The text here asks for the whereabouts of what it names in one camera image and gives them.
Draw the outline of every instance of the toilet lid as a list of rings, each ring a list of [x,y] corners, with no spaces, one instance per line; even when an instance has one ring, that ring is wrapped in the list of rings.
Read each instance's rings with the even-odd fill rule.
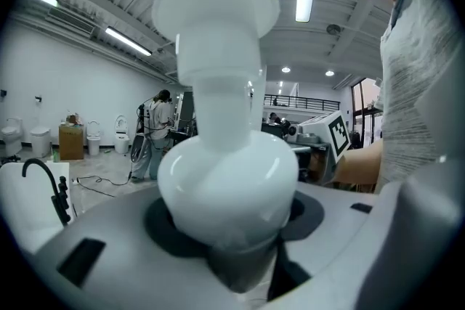
[[[98,136],[100,134],[100,124],[97,121],[90,121],[87,124],[87,136]]]
[[[115,134],[127,134],[128,133],[128,122],[124,115],[120,115],[116,118],[115,122]]]
[[[2,134],[12,134],[16,131],[15,127],[5,127],[1,129]]]
[[[31,134],[33,136],[43,136],[49,133],[49,131],[50,131],[50,128],[38,126],[38,127],[31,129]]]

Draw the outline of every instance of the black railing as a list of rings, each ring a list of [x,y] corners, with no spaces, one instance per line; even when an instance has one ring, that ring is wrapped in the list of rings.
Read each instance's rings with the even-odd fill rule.
[[[327,99],[281,96],[277,94],[266,94],[264,104],[269,106],[295,107],[297,109],[308,110],[339,110],[339,101],[329,101]]]

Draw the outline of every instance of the concrete floor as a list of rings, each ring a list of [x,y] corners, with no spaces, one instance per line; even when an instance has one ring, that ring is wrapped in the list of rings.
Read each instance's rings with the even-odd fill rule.
[[[114,182],[115,184],[124,184],[131,170],[131,160],[129,154],[122,155],[110,150],[100,150],[99,155],[90,156],[85,153],[83,160],[64,160],[70,164],[70,178],[76,180],[76,178],[86,176],[100,176]],[[0,157],[4,157],[4,145],[0,144]],[[21,157],[21,161],[24,162],[29,158],[34,158],[32,149],[30,147],[24,147],[18,154]],[[42,158],[44,162],[50,160],[50,154]],[[137,190],[145,189],[147,187],[157,187],[157,181],[152,181],[148,177],[148,173],[145,176],[145,180],[141,182],[129,181],[127,184],[122,186],[112,185],[108,181],[95,182],[97,178],[82,179],[81,184],[95,189],[105,194],[113,195],[118,197],[119,195],[129,194]],[[77,217],[82,213],[85,213],[90,208],[96,205],[113,199],[111,196],[102,195],[98,192],[94,192],[85,189],[79,184],[72,184],[71,180],[68,182],[71,191],[71,200],[74,204]],[[253,290],[237,294],[238,300],[242,303],[245,310],[254,310],[262,307],[266,304],[267,291],[270,286],[272,277],[272,268],[274,264],[270,265],[266,275],[262,278],[262,281]]]

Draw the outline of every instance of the jeans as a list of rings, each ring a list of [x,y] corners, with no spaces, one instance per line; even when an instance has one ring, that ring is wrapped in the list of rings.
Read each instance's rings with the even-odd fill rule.
[[[132,176],[143,179],[148,166],[150,179],[156,180],[158,167],[160,166],[163,148],[167,145],[167,139],[153,139],[150,146],[146,146],[142,158],[134,164]]]

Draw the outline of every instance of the cardboard box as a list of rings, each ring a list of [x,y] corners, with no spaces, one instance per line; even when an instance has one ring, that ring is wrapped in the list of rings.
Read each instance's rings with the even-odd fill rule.
[[[84,127],[60,126],[60,160],[84,159]]]

